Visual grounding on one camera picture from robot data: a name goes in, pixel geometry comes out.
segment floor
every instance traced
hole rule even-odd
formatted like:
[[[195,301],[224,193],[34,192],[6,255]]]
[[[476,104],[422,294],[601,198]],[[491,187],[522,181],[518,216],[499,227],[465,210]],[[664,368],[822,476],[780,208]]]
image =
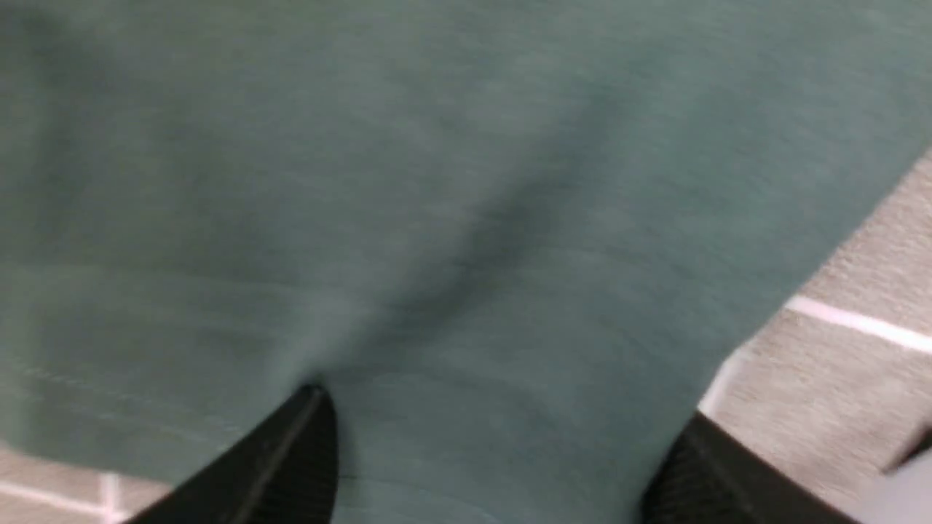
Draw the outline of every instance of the floor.
[[[851,508],[932,423],[932,156],[723,366],[701,409]],[[117,524],[166,488],[0,448],[0,524]]]

